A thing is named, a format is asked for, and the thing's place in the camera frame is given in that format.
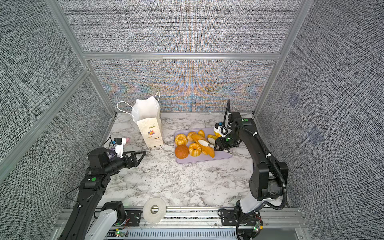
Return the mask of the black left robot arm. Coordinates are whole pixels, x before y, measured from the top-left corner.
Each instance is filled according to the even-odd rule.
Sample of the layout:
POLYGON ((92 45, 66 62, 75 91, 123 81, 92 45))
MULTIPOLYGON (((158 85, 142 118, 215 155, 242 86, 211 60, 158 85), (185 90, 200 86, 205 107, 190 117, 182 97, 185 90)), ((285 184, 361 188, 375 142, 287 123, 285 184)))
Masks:
POLYGON ((104 147, 89 152, 90 167, 79 185, 78 197, 75 200, 76 206, 59 239, 84 240, 111 176, 118 174, 124 168, 138 167, 146 154, 145 151, 128 151, 123 152, 123 156, 119 157, 115 151, 104 147))

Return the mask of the long orange fake baguette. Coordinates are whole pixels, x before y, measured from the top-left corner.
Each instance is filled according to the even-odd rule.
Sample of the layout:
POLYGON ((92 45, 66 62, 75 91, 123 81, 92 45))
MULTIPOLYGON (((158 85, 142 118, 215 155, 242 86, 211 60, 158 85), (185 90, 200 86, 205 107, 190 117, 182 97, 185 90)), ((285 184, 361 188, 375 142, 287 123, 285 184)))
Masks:
POLYGON ((198 135, 201 136, 201 137, 203 137, 203 138, 206 137, 205 132, 204 132, 203 130, 199 130, 199 131, 198 131, 198 135))

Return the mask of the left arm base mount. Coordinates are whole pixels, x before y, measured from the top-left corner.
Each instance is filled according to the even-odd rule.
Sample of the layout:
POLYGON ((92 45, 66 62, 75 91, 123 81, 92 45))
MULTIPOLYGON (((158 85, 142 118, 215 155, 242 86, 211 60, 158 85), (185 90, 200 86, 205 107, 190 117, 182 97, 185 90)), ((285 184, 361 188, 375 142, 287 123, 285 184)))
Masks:
POLYGON ((141 217, 143 211, 141 209, 126 210, 123 202, 121 201, 112 201, 105 203, 100 209, 100 217, 108 218, 108 222, 112 226, 116 227, 126 227, 133 226, 138 227, 140 225, 141 217))

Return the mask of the pale yellow fake bun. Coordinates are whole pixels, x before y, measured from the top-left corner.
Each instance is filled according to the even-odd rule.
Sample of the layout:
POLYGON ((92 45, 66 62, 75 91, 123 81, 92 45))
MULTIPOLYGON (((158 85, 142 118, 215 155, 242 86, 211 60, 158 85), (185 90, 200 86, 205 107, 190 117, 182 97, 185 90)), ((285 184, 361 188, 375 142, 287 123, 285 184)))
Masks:
POLYGON ((188 133, 187 139, 188 139, 189 142, 194 142, 193 135, 195 135, 195 134, 196 134, 196 132, 188 133))

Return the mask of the orange brown fake bread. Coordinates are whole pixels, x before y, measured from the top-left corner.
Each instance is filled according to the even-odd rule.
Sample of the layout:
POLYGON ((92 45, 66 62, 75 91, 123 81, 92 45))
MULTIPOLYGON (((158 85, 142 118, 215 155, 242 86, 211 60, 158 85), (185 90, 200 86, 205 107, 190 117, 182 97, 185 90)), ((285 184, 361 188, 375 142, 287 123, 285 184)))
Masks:
POLYGON ((185 159, 189 156, 189 148, 186 145, 179 145, 175 148, 175 156, 178 159, 185 159))

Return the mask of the yellow bundt fake bread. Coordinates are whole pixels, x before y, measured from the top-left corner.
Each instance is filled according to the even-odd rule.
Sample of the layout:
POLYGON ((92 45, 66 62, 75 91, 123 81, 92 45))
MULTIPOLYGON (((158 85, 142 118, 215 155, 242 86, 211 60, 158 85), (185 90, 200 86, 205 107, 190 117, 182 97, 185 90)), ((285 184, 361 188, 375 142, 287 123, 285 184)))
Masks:
POLYGON ((184 134, 179 134, 175 137, 175 144, 176 146, 180 146, 180 145, 187 145, 188 143, 188 138, 186 135, 184 134))

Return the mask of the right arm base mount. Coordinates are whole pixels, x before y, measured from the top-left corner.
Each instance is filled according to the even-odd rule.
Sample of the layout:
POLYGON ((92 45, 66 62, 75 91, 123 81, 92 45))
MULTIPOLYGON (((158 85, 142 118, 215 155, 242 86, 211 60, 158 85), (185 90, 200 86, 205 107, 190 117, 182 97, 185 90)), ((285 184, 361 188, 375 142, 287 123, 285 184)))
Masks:
POLYGON ((263 230, 264 222, 260 210, 263 205, 249 213, 243 213, 238 201, 234 209, 220 208, 218 216, 223 226, 235 226, 235 234, 238 240, 254 240, 263 230))

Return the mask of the white printed paper bag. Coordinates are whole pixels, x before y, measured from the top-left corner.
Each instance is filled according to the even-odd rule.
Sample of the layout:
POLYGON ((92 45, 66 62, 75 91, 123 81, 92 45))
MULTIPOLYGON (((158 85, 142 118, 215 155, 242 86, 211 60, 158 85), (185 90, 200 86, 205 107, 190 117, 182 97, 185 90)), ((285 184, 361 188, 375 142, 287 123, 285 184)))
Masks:
POLYGON ((160 92, 156 92, 154 96, 146 100, 136 100, 133 106, 125 101, 120 101, 116 104, 120 112, 132 116, 148 148, 158 147, 164 144, 159 100, 160 92), (120 109, 120 103, 131 107, 131 112, 129 113, 120 109))

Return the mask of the large golden fake loaf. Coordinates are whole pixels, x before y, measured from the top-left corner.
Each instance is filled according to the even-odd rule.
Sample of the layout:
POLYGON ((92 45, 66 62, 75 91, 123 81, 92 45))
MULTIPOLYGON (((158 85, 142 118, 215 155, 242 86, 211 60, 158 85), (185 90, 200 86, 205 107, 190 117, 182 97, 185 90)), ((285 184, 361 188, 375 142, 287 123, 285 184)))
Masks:
POLYGON ((215 157, 215 150, 211 147, 210 142, 208 142, 204 137, 193 134, 191 138, 212 158, 215 157))

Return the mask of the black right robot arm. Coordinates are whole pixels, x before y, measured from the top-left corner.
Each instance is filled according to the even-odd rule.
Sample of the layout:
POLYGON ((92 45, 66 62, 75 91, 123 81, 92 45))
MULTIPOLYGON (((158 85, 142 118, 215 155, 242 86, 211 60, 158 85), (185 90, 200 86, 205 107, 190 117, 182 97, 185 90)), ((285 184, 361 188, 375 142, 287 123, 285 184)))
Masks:
POLYGON ((244 143, 253 161, 253 173, 249 179, 250 192, 239 200, 244 214, 257 212, 264 206, 282 210, 288 202, 288 172, 285 162, 278 161, 262 140, 256 123, 251 118, 242 118, 239 112, 226 110, 224 120, 215 125, 219 137, 212 144, 203 144, 216 152, 230 153, 244 143))

